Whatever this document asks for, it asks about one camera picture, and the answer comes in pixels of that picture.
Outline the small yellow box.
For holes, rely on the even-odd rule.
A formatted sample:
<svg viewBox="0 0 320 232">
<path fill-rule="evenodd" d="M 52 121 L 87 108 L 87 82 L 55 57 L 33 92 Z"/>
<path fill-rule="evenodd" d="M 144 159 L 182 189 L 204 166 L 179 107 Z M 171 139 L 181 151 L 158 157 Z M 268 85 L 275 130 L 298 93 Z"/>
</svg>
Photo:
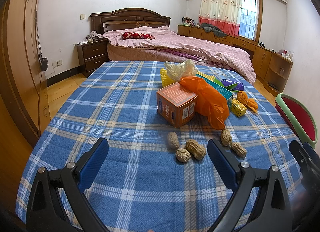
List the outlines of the small yellow box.
<svg viewBox="0 0 320 232">
<path fill-rule="evenodd" d="M 232 100 L 231 111 L 238 117 L 242 117 L 247 112 L 247 107 L 240 103 L 237 99 Z"/>
</svg>

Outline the purple bag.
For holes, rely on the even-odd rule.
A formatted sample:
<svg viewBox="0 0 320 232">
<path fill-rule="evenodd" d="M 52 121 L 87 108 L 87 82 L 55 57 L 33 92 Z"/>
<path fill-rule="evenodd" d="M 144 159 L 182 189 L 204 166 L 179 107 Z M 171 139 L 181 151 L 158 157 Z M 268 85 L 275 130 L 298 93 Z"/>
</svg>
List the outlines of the purple bag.
<svg viewBox="0 0 320 232">
<path fill-rule="evenodd" d="M 221 83 L 223 84 L 224 88 L 231 92 L 244 91 L 244 84 L 242 82 L 222 79 Z"/>
</svg>

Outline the green snack wrapper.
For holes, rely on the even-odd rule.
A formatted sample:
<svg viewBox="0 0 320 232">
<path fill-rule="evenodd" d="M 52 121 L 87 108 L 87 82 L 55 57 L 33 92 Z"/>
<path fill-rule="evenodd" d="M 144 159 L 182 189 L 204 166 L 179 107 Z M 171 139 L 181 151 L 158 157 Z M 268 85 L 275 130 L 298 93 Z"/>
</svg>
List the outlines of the green snack wrapper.
<svg viewBox="0 0 320 232">
<path fill-rule="evenodd" d="M 237 86 L 238 86 L 237 82 L 229 81 L 229 80 L 219 81 L 219 80 L 215 79 L 214 83 L 218 84 L 221 87 L 224 87 L 225 89 L 227 89 L 233 93 L 239 92 L 237 90 Z"/>
</svg>

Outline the teal medicine box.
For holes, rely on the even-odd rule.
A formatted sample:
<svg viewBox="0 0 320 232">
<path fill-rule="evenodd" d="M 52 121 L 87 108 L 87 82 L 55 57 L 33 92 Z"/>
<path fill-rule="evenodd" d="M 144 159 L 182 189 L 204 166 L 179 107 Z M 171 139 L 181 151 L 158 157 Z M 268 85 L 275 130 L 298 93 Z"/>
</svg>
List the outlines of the teal medicine box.
<svg viewBox="0 0 320 232">
<path fill-rule="evenodd" d="M 227 100 L 227 105 L 229 108 L 231 108 L 232 99 L 233 99 L 233 94 L 231 91 L 229 91 L 228 89 L 224 88 L 223 86 L 217 84 L 216 82 L 207 79 L 206 77 L 203 77 L 199 74 L 197 74 L 196 76 L 204 79 L 206 81 L 206 83 L 208 83 L 210 86 L 215 88 Z"/>
</svg>

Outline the orange rubber glove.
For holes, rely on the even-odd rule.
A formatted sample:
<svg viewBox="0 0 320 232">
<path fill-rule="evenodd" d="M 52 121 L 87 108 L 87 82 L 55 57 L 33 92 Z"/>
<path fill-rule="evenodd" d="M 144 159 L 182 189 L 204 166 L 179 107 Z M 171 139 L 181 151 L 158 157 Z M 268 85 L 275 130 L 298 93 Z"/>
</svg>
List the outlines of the orange rubber glove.
<svg viewBox="0 0 320 232">
<path fill-rule="evenodd" d="M 200 77 L 181 77 L 180 84 L 198 95 L 196 112 L 207 117 L 213 129 L 223 130 L 229 117 L 227 100 Z"/>
</svg>

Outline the yellow foam net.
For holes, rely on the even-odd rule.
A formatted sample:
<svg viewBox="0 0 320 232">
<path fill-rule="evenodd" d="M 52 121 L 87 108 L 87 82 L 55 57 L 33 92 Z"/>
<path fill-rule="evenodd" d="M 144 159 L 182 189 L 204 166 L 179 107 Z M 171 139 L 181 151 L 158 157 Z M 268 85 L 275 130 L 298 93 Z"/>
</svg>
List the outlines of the yellow foam net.
<svg viewBox="0 0 320 232">
<path fill-rule="evenodd" d="M 208 75 L 208 74 L 205 74 L 205 73 L 202 73 L 200 71 L 198 71 L 197 75 L 201 76 L 201 77 L 204 77 L 210 81 L 214 81 L 215 80 L 215 76 L 214 75 Z"/>
<path fill-rule="evenodd" d="M 166 87 L 175 83 L 175 81 L 168 76 L 168 72 L 164 68 L 160 69 L 160 77 L 161 77 L 162 87 Z"/>
</svg>

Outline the orange cardboard box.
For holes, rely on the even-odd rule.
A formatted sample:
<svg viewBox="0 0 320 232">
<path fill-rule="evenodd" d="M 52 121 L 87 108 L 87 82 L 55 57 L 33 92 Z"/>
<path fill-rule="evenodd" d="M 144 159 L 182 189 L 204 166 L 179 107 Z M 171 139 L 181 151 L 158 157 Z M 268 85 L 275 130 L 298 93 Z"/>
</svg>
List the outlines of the orange cardboard box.
<svg viewBox="0 0 320 232">
<path fill-rule="evenodd" d="M 197 99 L 196 93 L 175 82 L 157 91 L 157 112 L 179 128 L 195 116 Z"/>
</svg>

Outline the white tissue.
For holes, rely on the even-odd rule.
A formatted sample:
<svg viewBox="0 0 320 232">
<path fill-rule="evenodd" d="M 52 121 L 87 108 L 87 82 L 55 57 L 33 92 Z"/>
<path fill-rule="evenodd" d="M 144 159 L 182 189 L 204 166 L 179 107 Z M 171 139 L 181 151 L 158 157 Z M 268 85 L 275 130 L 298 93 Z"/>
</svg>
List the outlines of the white tissue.
<svg viewBox="0 0 320 232">
<path fill-rule="evenodd" d="M 198 73 L 198 68 L 191 59 L 187 59 L 182 63 L 165 62 L 167 75 L 175 82 L 180 82 L 182 77 L 192 77 Z"/>
</svg>

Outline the red green trash bin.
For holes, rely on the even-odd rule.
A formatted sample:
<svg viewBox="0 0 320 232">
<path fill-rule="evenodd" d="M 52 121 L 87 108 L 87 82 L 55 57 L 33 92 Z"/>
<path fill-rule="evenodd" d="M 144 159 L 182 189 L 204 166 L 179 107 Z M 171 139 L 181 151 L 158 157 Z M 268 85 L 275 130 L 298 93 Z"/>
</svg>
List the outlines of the red green trash bin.
<svg viewBox="0 0 320 232">
<path fill-rule="evenodd" d="M 278 94 L 275 102 L 276 110 L 291 127 L 301 143 L 308 143 L 315 149 L 318 141 L 318 130 L 308 109 L 300 101 L 284 93 Z"/>
</svg>

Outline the peanut far right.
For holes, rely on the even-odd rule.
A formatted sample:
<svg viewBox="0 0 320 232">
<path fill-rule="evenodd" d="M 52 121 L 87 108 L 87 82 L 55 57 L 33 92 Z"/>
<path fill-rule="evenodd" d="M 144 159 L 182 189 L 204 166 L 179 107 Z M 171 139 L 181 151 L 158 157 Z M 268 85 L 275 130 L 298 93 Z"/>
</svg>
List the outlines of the peanut far right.
<svg viewBox="0 0 320 232">
<path fill-rule="evenodd" d="M 246 157 L 247 150 L 239 142 L 232 143 L 230 147 L 239 157 Z"/>
</svg>

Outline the peanut upper right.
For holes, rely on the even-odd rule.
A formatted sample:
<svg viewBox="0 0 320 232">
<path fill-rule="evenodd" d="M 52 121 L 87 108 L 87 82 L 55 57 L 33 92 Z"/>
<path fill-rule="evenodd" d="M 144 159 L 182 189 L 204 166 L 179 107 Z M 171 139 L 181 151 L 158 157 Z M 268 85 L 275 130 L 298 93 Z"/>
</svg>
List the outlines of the peanut upper right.
<svg viewBox="0 0 320 232">
<path fill-rule="evenodd" d="M 220 139 L 223 146 L 230 146 L 233 142 L 230 131 L 225 128 L 220 133 Z"/>
</svg>

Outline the long wooden cabinet desk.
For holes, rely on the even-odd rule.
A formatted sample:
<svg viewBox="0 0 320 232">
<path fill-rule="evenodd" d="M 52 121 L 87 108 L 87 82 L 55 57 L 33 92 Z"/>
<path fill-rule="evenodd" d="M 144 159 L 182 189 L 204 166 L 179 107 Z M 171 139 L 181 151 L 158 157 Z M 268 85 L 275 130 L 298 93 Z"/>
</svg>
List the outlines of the long wooden cabinet desk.
<svg viewBox="0 0 320 232">
<path fill-rule="evenodd" d="M 244 38 L 229 35 L 217 37 L 213 32 L 207 33 L 199 27 L 179 25 L 177 33 L 243 49 L 249 54 L 257 78 L 263 83 L 263 86 L 274 96 L 284 91 L 293 62 L 278 53 L 269 51 Z"/>
</svg>

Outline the dark wooden nightstand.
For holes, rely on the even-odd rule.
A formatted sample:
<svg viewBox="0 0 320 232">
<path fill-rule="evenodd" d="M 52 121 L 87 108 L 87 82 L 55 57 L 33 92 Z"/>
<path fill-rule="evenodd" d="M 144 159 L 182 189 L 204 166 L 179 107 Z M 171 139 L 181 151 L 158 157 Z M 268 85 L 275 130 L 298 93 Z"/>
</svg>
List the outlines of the dark wooden nightstand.
<svg viewBox="0 0 320 232">
<path fill-rule="evenodd" d="M 84 76 L 89 77 L 103 63 L 109 61 L 107 44 L 108 40 L 103 39 L 75 45 Z"/>
</svg>

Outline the dark clothes pile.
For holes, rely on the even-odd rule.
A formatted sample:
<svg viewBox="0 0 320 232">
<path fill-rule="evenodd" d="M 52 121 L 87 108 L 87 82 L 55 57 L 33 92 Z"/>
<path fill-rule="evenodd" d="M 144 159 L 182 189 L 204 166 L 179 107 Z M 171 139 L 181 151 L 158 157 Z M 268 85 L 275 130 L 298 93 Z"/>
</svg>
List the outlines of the dark clothes pile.
<svg viewBox="0 0 320 232">
<path fill-rule="evenodd" d="M 212 32 L 218 38 L 227 36 L 219 27 L 211 25 L 210 23 L 201 23 L 201 28 L 204 29 L 206 33 Z"/>
</svg>

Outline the red floral pillow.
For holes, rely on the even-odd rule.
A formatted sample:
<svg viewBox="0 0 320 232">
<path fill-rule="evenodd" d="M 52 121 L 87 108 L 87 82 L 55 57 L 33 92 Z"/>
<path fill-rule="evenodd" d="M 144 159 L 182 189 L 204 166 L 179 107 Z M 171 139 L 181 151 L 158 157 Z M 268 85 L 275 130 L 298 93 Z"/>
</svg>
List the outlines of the red floral pillow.
<svg viewBox="0 0 320 232">
<path fill-rule="evenodd" d="M 154 40 L 155 36 L 152 34 L 145 34 L 139 32 L 124 32 L 121 35 L 122 40 L 129 40 L 129 39 L 147 39 L 147 40 Z"/>
</svg>

